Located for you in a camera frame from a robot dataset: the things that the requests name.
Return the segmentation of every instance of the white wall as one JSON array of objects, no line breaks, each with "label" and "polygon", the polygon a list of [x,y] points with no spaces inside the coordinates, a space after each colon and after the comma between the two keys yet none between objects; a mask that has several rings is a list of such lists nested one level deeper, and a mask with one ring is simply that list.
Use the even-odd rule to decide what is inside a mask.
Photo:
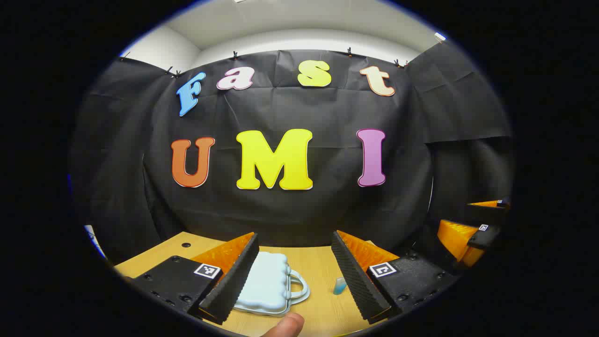
[{"label": "white wall", "polygon": [[411,61],[420,53],[395,42],[347,31],[330,29],[290,29],[266,32],[226,41],[202,50],[191,68],[233,57],[233,50],[239,56],[269,50],[322,49],[371,56],[393,62],[399,59],[401,65]]},{"label": "white wall", "polygon": [[121,56],[127,53],[129,59],[143,61],[164,70],[173,66],[171,73],[174,74],[177,70],[184,72],[192,68],[199,48],[171,28],[160,26],[127,47]]}]

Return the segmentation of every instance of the screw hole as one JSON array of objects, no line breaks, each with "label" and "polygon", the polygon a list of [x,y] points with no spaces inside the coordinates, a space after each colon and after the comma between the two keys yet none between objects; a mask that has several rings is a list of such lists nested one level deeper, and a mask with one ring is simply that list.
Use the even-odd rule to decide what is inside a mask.
[{"label": "screw hole", "polygon": [[184,301],[185,303],[191,303],[191,297],[189,297],[187,295],[181,295],[181,296],[179,296],[179,299]]}]

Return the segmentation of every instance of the letter m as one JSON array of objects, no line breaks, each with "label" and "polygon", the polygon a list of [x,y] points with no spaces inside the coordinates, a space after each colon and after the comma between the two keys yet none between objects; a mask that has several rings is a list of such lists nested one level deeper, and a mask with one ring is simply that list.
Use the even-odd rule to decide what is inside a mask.
[{"label": "letter m", "polygon": [[260,181],[255,177],[254,166],[268,188],[272,188],[283,166],[285,172],[279,182],[282,189],[310,189],[308,177],[308,142],[312,133],[305,129],[287,131],[273,153],[260,131],[244,131],[237,135],[241,143],[241,179],[239,189],[258,189]]}]

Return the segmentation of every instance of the handle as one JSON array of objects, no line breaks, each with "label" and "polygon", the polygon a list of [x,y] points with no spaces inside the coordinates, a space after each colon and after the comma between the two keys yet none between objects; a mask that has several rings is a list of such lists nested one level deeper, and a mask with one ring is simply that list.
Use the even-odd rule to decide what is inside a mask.
[{"label": "handle", "polygon": [[301,291],[294,291],[291,293],[291,305],[296,303],[300,303],[310,295],[310,287],[306,283],[306,281],[301,277],[301,275],[295,270],[291,270],[289,273],[291,276],[291,283],[297,283],[302,285]]}]

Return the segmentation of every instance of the orange letter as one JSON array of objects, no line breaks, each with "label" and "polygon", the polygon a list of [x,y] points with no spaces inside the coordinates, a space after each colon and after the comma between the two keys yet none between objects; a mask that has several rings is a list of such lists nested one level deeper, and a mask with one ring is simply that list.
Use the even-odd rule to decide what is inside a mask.
[{"label": "orange letter", "polygon": [[173,179],[183,187],[196,188],[208,178],[208,163],[210,162],[210,147],[215,143],[214,138],[202,137],[195,141],[198,147],[198,170],[192,176],[185,171],[185,156],[191,142],[186,139],[176,140],[171,144],[173,149]]},{"label": "orange letter", "polygon": [[393,96],[395,93],[395,89],[386,86],[383,81],[383,79],[389,78],[389,74],[380,71],[378,67],[372,65],[368,68],[364,68],[360,70],[360,74],[366,75],[368,85],[370,85],[370,89],[374,91],[375,94],[380,96]]}]

